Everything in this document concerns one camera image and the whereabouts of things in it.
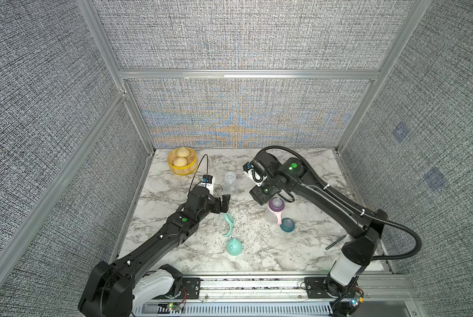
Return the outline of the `purple nipple collar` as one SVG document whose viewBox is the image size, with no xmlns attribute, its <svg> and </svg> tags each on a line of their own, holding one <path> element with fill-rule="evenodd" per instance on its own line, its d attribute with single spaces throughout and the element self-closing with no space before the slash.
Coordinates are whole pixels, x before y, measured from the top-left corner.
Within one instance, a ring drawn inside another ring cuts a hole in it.
<svg viewBox="0 0 473 317">
<path fill-rule="evenodd" d="M 269 200 L 268 209 L 272 213 L 282 213 L 285 209 L 285 201 L 279 197 L 274 197 Z"/>
</svg>

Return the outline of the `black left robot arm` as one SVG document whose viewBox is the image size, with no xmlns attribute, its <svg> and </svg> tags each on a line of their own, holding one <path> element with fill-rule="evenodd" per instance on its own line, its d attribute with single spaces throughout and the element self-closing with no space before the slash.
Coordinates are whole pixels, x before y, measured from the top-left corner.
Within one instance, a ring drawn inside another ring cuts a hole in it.
<svg viewBox="0 0 473 317">
<path fill-rule="evenodd" d="M 231 195 L 216 198 L 203 186 L 196 186 L 187 201 L 145 243 L 112 263 L 97 264 L 83 290 L 78 310 L 85 316 L 129 316 L 137 300 L 133 291 L 161 258 L 183 244 L 210 213 L 227 213 Z"/>
</svg>

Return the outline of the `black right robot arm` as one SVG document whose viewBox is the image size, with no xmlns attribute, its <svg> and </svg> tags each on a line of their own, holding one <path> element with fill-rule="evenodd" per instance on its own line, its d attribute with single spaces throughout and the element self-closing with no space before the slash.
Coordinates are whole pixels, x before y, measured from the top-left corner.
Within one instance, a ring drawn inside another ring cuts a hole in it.
<svg viewBox="0 0 473 317">
<path fill-rule="evenodd" d="M 280 149 L 293 156 L 280 162 L 262 149 L 243 165 L 243 171 L 255 183 L 250 194 L 261 206 L 275 196 L 292 203 L 296 194 L 325 212 L 351 236 L 324 282 L 330 296 L 343 297 L 373 261 L 383 227 L 371 219 L 373 212 L 366 216 L 364 207 L 323 181 L 304 157 L 285 147 Z"/>
</svg>

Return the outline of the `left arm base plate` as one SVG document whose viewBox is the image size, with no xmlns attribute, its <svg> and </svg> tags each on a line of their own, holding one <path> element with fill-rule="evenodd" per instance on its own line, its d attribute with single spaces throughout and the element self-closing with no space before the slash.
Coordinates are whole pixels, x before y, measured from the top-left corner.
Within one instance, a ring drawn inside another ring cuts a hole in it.
<svg viewBox="0 0 473 317">
<path fill-rule="evenodd" d="M 182 281 L 174 280 L 170 290 L 165 295 L 157 295 L 153 300 L 171 299 L 179 301 L 181 299 L 198 299 L 201 290 L 201 279 L 198 277 L 183 277 Z"/>
</svg>

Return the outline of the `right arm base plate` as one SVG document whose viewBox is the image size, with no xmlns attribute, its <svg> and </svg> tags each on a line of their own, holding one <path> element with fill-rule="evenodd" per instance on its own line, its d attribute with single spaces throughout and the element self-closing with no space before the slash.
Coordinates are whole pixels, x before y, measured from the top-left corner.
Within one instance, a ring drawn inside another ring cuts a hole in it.
<svg viewBox="0 0 473 317">
<path fill-rule="evenodd" d="M 346 302 L 356 307 L 363 302 L 365 292 L 358 285 L 358 276 L 351 279 L 346 286 L 337 284 L 331 277 L 305 277 L 302 288 L 309 299 L 331 300 L 332 305 Z"/>
</svg>

